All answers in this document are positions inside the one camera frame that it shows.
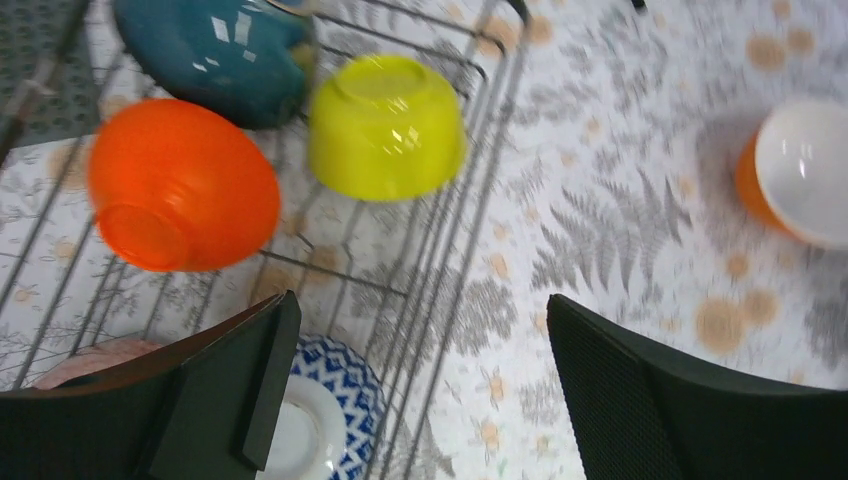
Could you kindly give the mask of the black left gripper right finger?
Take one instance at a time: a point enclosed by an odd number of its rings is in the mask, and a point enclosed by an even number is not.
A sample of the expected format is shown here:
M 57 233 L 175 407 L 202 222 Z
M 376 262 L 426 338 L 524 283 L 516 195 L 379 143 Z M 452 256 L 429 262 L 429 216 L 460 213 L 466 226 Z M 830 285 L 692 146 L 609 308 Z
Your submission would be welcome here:
M 847 394 L 716 365 L 556 294 L 551 349 L 590 479 L 843 479 Z

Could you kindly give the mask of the orange bowl white inside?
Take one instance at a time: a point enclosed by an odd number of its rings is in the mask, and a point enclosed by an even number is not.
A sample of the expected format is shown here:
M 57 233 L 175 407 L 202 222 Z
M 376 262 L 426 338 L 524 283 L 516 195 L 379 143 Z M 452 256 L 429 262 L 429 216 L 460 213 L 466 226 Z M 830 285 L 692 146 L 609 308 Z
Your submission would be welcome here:
M 738 198 L 767 227 L 847 248 L 847 107 L 798 99 L 774 108 L 734 168 Z

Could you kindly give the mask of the yellow-green bowl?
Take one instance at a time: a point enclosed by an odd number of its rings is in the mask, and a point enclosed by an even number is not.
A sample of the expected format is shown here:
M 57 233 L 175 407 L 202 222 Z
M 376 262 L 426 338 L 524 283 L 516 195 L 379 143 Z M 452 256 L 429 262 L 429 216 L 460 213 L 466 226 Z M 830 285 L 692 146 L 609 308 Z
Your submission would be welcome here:
M 459 97 L 440 73 L 400 55 L 348 62 L 314 92 L 307 159 L 329 189 L 395 202 L 451 182 L 466 158 Z

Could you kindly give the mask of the black wire dish rack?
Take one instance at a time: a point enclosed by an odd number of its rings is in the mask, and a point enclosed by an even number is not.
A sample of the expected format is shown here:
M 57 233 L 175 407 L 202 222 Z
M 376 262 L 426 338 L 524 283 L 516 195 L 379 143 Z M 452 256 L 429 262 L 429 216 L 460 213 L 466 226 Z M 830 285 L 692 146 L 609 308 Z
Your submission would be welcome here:
M 230 267 L 156 273 L 102 240 L 84 172 L 99 123 L 162 88 L 111 29 L 109 2 L 3 2 L 1 396 L 34 388 L 83 348 L 122 338 L 164 347 L 292 292 L 298 340 L 340 341 L 380 381 L 386 409 L 364 479 L 424 476 L 428 413 L 462 296 L 479 291 L 496 308 L 505 299 L 467 272 L 531 25 L 523 1 L 481 1 L 469 26 L 430 9 L 426 1 L 319 9 L 317 76 L 368 53 L 408 56 L 443 74 L 468 135 L 457 179 L 400 203 L 344 197 L 309 172 L 308 115 L 300 112 L 253 134 L 285 192 L 271 239 Z

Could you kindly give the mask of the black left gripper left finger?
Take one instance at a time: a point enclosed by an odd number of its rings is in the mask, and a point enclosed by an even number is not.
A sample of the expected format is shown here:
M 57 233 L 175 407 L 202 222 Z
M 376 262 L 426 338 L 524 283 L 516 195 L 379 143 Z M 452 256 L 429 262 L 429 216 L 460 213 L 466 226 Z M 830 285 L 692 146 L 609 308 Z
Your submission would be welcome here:
M 267 463 L 301 309 L 272 296 L 52 389 L 1 396 L 5 479 L 252 479 Z

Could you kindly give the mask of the dark teal bowl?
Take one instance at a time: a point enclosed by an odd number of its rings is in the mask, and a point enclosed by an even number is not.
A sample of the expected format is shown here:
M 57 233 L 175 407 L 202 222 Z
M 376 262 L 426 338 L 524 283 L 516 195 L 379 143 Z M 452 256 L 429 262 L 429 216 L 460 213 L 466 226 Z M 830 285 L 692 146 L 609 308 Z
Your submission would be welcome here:
M 117 31 L 170 95 L 250 130 L 278 128 L 312 89 L 318 41 L 312 1 L 126 0 Z

